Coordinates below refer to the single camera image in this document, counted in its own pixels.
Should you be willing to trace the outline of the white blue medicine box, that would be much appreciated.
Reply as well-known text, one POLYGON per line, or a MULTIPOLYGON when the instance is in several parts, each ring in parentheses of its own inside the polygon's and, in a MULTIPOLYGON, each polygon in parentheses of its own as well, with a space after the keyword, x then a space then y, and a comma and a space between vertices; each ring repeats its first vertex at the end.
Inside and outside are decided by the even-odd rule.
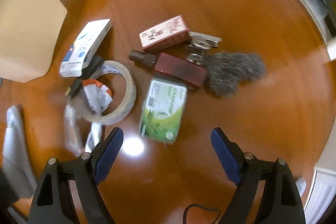
POLYGON ((65 78, 81 76, 111 27, 110 19, 87 23, 64 56, 59 74, 65 78))

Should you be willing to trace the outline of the white radiator panel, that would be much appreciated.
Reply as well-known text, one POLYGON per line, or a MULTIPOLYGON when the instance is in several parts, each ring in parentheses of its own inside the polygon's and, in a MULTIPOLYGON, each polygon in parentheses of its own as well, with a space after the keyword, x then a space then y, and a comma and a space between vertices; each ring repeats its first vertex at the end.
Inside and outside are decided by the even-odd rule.
POLYGON ((317 223, 335 196, 335 171, 315 167, 313 181, 304 206, 306 223, 317 223))

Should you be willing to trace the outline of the steel wool scrubber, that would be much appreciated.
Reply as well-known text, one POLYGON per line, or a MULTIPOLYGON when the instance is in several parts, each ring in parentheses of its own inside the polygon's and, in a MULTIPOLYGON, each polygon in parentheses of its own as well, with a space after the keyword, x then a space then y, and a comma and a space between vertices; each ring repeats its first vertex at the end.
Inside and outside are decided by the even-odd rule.
POLYGON ((203 57, 202 65, 207 70, 207 87, 221 97, 235 94, 241 82, 257 81, 266 73, 257 53, 218 52, 203 57))

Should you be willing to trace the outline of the pink printed carton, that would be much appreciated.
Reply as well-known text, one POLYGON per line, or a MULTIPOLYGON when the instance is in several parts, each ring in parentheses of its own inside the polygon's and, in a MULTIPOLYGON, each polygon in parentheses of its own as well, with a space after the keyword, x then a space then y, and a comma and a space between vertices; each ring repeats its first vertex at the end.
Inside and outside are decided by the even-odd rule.
POLYGON ((189 28, 182 15, 175 16, 139 34, 142 50, 157 53, 190 39, 189 28))

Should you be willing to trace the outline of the right white slipper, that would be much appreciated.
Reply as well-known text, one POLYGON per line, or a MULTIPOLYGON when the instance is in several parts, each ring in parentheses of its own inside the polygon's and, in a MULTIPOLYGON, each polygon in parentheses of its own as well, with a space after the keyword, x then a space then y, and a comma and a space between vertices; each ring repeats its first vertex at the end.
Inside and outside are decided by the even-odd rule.
POLYGON ((303 196, 306 189, 306 180, 301 176, 295 180, 300 197, 303 196))

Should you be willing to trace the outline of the left white slipper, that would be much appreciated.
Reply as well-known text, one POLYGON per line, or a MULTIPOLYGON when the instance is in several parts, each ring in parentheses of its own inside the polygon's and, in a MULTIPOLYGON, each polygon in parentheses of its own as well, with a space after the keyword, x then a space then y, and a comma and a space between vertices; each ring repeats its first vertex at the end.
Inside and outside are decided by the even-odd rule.
POLYGON ((34 195, 37 181, 27 153, 22 114, 17 106, 7 109, 6 122, 2 150, 5 178, 18 198, 30 198, 34 195))

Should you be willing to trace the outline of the beige plastic trash bin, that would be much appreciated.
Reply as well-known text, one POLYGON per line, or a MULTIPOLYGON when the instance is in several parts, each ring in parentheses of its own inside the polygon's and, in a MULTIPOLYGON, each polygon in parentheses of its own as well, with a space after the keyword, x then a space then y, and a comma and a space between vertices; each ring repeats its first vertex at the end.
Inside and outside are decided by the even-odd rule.
POLYGON ((1 0, 1 78, 44 76, 66 14, 60 0, 1 0))

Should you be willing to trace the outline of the silver metal clip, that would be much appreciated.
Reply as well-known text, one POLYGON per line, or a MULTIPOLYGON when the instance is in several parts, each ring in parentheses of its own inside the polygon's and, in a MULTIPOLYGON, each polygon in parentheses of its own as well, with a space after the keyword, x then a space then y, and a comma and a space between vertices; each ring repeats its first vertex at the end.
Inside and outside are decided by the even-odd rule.
POLYGON ((203 63, 203 58, 208 50, 217 48, 222 41, 221 38, 210 36, 199 32, 189 31, 189 44, 187 45, 190 52, 187 56, 187 61, 196 65, 203 63))

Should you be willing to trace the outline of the orange white wrapper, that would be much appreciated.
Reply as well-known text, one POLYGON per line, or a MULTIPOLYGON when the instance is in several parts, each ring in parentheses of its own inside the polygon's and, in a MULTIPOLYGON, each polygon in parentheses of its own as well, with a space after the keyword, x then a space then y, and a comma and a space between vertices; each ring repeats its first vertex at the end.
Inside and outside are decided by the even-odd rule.
MULTIPOLYGON (((90 114, 101 116, 112 102, 113 92, 98 80, 82 80, 81 84, 83 87, 81 101, 89 107, 90 114)), ((102 137, 102 124, 92 122, 87 140, 83 142, 77 126, 78 120, 79 114, 70 104, 66 104, 64 110, 65 146, 75 156, 80 156, 84 152, 92 152, 102 137)))

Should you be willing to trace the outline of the clear tape roll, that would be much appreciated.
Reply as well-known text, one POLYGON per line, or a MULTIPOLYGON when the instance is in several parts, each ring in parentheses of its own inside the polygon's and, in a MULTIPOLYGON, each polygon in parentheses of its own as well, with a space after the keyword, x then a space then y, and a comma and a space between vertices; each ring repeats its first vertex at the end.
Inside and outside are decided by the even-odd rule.
POLYGON ((102 113, 101 116, 89 113, 89 107, 84 105, 81 101, 83 88, 72 99, 72 106, 76 109, 77 114, 89 122, 98 122, 102 125, 113 125, 122 121, 132 110, 136 98, 136 86, 134 80, 128 71, 127 67, 117 61, 105 61, 96 72, 89 78, 98 80, 113 92, 113 100, 108 108, 102 113), (115 91, 108 83, 103 83, 99 79, 105 76, 117 76, 125 84, 124 93, 115 91))

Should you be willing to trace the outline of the white slipper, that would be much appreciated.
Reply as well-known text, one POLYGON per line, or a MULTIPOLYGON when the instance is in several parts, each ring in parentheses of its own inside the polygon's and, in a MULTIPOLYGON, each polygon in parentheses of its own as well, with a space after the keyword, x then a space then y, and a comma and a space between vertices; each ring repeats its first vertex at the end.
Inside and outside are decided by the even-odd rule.
POLYGON ((306 189, 306 180, 301 176, 295 180, 300 197, 303 196, 306 189))
POLYGON ((37 181, 27 153, 22 114, 17 106, 7 109, 6 122, 2 150, 5 178, 18 198, 30 198, 34 195, 37 181))

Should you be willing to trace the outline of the small black lighter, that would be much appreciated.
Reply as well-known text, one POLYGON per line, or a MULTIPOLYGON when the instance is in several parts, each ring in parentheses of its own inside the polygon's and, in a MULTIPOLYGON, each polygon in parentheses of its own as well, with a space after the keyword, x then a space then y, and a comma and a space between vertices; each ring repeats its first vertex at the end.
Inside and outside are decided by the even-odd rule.
POLYGON ((89 65, 83 69, 82 75, 77 77, 67 88, 65 96, 68 98, 74 98, 83 87, 83 81, 89 79, 96 72, 96 70, 103 65, 103 63, 104 59, 101 56, 94 56, 89 65))

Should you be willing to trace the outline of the dark red perfume bottle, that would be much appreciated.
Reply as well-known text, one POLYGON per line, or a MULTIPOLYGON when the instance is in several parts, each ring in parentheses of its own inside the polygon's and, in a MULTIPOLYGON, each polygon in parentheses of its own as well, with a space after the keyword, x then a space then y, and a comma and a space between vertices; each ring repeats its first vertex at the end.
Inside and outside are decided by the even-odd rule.
POLYGON ((207 70, 204 67, 167 53, 155 55, 131 50, 129 60, 196 89, 201 88, 207 78, 207 70))

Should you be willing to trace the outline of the green floss pick box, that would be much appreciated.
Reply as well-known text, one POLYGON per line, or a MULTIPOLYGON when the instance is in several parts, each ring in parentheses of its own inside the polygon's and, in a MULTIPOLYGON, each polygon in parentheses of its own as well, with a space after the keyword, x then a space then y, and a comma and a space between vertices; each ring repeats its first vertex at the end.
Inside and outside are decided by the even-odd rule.
POLYGON ((139 134, 162 143, 177 139, 187 101, 184 84, 153 78, 142 105, 139 134))

